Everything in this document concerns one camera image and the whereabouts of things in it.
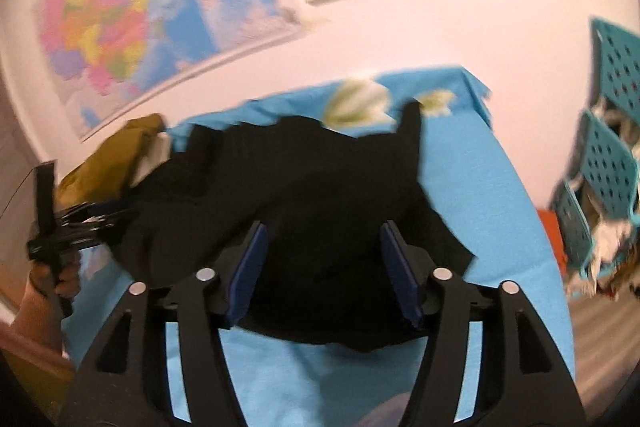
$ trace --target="orange object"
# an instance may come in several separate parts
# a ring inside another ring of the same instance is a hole
[[[538,217],[542,221],[542,226],[545,227],[546,237],[549,238],[551,248],[554,250],[560,273],[564,275],[566,273],[567,257],[564,253],[564,243],[562,242],[562,235],[560,235],[558,217],[552,210],[538,210]]]

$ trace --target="bed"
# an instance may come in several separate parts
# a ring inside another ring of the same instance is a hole
[[[574,344],[561,277],[545,231],[527,193],[490,127],[488,90],[463,68],[401,71],[372,80],[387,93],[385,114],[346,126],[352,136],[392,132],[402,103],[426,100],[420,182],[452,232],[476,255],[469,282],[497,286],[517,281],[537,309],[574,374]],[[226,112],[191,118],[169,130],[177,150],[194,123],[213,128],[280,116],[326,118],[344,82],[313,87]],[[68,352],[79,364],[95,334],[131,282],[113,261],[98,271],[98,250],[82,256],[82,291],[65,320]],[[348,427],[383,402],[411,390],[425,339],[368,354],[341,346],[294,344],[235,328],[221,331],[229,372],[251,427]],[[471,415],[478,383],[481,325],[472,324],[458,419]],[[188,420],[180,373],[177,326],[167,326],[167,364],[174,414]]]

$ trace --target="wooden furniture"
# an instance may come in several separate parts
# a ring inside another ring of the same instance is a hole
[[[28,273],[25,243],[34,221],[36,164],[0,76],[0,299],[14,309]]]

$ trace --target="map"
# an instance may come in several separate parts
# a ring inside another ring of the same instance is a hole
[[[79,137],[201,69],[291,32],[277,0],[39,0],[40,43]]]

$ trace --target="blue gripper pad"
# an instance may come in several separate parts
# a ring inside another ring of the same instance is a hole
[[[267,227],[262,223],[254,223],[248,239],[240,248],[244,250],[244,255],[231,278],[226,295],[229,303],[226,319],[231,325],[237,324],[249,311],[255,283],[267,258],[269,248]]]
[[[414,328],[419,328],[424,318],[420,299],[420,284],[426,281],[426,277],[433,270],[433,261],[429,259],[426,274],[416,273],[410,266],[410,260],[405,256],[408,249],[415,247],[409,247],[404,242],[393,221],[380,227],[380,247],[386,272],[396,293],[402,315],[411,322]]]

